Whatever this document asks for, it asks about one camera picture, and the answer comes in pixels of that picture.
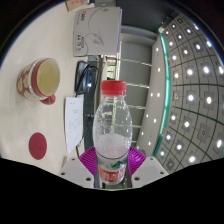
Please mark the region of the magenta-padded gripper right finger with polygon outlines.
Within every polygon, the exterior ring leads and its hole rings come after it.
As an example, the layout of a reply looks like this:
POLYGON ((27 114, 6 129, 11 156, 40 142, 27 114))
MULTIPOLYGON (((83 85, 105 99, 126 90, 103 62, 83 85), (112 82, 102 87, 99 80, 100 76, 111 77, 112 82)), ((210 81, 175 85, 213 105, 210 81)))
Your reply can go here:
POLYGON ((143 187, 168 175, 155 157, 146 157, 134 147, 128 153, 128 173, 132 188, 143 187))

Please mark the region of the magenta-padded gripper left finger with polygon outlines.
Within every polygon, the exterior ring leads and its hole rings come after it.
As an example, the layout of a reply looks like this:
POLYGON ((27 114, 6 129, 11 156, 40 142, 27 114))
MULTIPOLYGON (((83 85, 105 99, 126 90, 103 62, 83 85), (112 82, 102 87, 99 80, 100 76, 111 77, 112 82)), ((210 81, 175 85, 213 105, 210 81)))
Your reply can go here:
POLYGON ((59 171, 59 176, 81 187, 93 188, 96 171, 96 151, 90 147, 79 158, 69 158, 59 171))

